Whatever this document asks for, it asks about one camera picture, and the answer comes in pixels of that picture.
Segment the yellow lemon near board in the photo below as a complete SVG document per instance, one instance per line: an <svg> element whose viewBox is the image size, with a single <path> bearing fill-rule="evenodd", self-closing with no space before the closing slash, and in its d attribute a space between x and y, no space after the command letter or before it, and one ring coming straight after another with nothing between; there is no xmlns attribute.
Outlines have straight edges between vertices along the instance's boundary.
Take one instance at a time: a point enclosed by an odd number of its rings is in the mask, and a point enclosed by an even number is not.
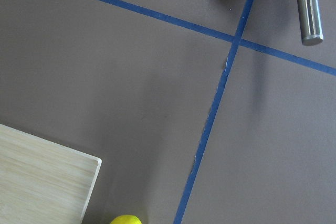
<svg viewBox="0 0 336 224"><path fill-rule="evenodd" d="M120 215L115 217L110 224L142 224L142 222L135 215Z"/></svg>

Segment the wooden cutting board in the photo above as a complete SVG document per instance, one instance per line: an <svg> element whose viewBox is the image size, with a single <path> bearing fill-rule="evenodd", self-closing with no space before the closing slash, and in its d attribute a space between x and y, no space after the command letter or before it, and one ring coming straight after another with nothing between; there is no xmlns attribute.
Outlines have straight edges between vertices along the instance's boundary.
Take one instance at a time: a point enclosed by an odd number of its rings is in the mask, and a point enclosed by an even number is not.
<svg viewBox="0 0 336 224"><path fill-rule="evenodd" d="M1 125L1 223L82 223L101 163Z"/></svg>

